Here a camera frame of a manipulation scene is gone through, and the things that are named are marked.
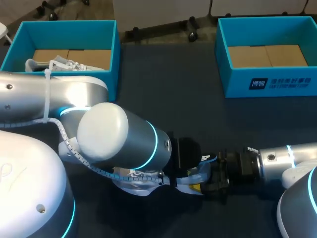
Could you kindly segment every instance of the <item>white sneaker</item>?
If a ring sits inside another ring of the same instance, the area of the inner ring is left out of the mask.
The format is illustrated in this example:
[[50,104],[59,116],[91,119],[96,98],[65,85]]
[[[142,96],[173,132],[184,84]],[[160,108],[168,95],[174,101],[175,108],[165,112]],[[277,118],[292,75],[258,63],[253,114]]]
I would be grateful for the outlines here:
[[74,62],[70,59],[64,59],[61,56],[56,56],[55,59],[49,62],[36,62],[33,59],[28,59],[25,62],[25,72],[39,72],[48,68],[51,71],[100,71],[102,68],[83,65],[82,63]]

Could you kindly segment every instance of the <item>sticker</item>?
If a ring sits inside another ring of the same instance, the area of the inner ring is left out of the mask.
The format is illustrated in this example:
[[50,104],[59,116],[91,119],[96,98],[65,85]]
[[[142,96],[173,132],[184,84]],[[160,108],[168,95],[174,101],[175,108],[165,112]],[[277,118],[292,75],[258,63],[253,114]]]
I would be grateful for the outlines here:
[[200,183],[199,184],[193,184],[193,185],[189,185],[191,190],[194,190],[196,192],[202,193],[201,189],[200,189]]
[[249,90],[265,89],[267,78],[253,78],[251,80]]
[[271,80],[269,88],[307,88],[311,80],[311,78],[274,78]]

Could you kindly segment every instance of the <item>black tabletop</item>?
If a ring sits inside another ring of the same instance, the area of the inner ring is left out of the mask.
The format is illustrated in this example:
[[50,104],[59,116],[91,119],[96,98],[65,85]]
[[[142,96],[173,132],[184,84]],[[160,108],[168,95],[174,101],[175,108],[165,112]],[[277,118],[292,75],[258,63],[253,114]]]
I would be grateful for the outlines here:
[[[317,97],[225,99],[212,44],[122,46],[117,103],[208,152],[316,141]],[[13,131],[57,150],[53,125]],[[168,186],[137,197],[81,165],[65,167],[79,238],[280,237],[278,198],[262,199],[249,186],[237,187],[226,205]]]

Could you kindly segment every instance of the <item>cable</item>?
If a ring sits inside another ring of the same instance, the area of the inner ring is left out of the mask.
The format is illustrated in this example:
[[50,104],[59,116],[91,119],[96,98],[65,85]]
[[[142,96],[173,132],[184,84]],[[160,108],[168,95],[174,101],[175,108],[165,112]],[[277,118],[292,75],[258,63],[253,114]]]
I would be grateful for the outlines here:
[[[0,123],[0,128],[14,128],[14,127],[22,127],[22,126],[28,126],[28,125],[34,125],[34,124],[40,124],[43,123],[44,120],[43,119],[35,119],[35,120],[31,120],[31,121],[27,121],[27,122],[19,122],[19,123]],[[72,148],[72,146],[69,144],[69,138],[66,134],[65,128],[62,125],[62,123],[55,118],[48,118],[47,122],[51,122],[54,123],[55,125],[57,125],[60,135],[63,139],[63,141],[65,142],[67,148],[69,149],[69,151],[83,164],[85,165],[87,168],[89,168],[90,170],[94,171],[95,173],[107,177],[109,179],[114,179],[117,181],[128,181],[128,182],[132,182],[132,181],[151,181],[151,182],[157,182],[160,183],[162,182],[161,178],[155,178],[152,176],[139,176],[139,177],[127,177],[127,176],[119,176],[117,174],[111,174],[108,173],[104,170],[101,170],[93,165],[91,165],[81,154],[79,154],[76,150],[74,150]]]
[[304,8],[303,8],[303,11],[301,12],[301,14],[305,14],[305,9],[307,7],[308,2],[309,2],[309,0],[306,0],[306,3],[304,5]]

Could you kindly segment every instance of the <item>blue box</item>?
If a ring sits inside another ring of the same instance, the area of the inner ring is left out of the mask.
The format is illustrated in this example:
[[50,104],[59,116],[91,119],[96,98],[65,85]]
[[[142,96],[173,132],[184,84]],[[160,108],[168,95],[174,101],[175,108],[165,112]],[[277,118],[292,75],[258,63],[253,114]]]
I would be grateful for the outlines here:
[[[232,66],[228,47],[269,45],[299,45],[308,66]],[[309,16],[221,18],[215,56],[227,98],[317,95],[317,26]]]
[[0,71],[25,72],[25,62],[36,49],[111,50],[109,70],[52,72],[52,76],[85,75],[101,79],[108,87],[109,100],[116,98],[120,61],[120,40],[115,20],[22,22]]

